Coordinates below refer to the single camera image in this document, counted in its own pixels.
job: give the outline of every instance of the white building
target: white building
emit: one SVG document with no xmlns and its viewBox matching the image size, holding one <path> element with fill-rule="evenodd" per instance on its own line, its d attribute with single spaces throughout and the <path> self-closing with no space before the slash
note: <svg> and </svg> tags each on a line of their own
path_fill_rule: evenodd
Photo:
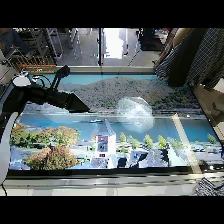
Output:
<svg viewBox="0 0 224 224">
<path fill-rule="evenodd" d="M 104 158 L 109 155 L 116 155 L 116 133 L 105 119 L 96 135 L 95 157 Z"/>
</svg>

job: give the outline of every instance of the person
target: person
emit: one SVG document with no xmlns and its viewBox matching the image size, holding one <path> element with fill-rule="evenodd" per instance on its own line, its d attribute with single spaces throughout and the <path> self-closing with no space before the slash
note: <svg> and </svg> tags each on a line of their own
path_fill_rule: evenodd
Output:
<svg viewBox="0 0 224 224">
<path fill-rule="evenodd" d="M 19 34 L 12 28 L 0 28 L 0 49 L 6 56 L 11 48 L 17 47 L 22 54 L 29 56 L 31 49 L 20 38 Z"/>
</svg>

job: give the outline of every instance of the house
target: house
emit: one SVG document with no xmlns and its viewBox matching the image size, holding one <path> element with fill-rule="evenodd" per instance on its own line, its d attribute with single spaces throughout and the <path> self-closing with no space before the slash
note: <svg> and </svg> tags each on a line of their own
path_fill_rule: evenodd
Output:
<svg viewBox="0 0 224 224">
<path fill-rule="evenodd" d="M 96 135 L 95 157 L 104 158 L 109 155 L 116 155 L 116 133 L 105 119 Z"/>
</svg>

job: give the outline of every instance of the person's arm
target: person's arm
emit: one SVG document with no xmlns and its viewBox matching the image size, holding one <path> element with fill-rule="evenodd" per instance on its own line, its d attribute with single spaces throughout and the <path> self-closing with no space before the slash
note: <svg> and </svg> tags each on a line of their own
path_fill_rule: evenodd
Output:
<svg viewBox="0 0 224 224">
<path fill-rule="evenodd" d="M 173 48 L 175 48 L 183 38 L 191 31 L 192 28 L 179 28 L 174 39 L 173 39 Z"/>
</svg>

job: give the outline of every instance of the television screen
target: television screen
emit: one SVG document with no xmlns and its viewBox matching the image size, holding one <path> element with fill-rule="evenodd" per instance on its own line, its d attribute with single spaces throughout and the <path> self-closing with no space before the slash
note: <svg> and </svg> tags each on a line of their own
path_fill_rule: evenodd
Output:
<svg viewBox="0 0 224 224">
<path fill-rule="evenodd" d="M 178 167 L 191 166 L 191 158 L 223 164 L 221 144 L 188 86 L 172 89 L 155 75 L 73 74 L 58 89 L 91 111 L 29 102 L 11 133 L 10 170 Z"/>
</svg>

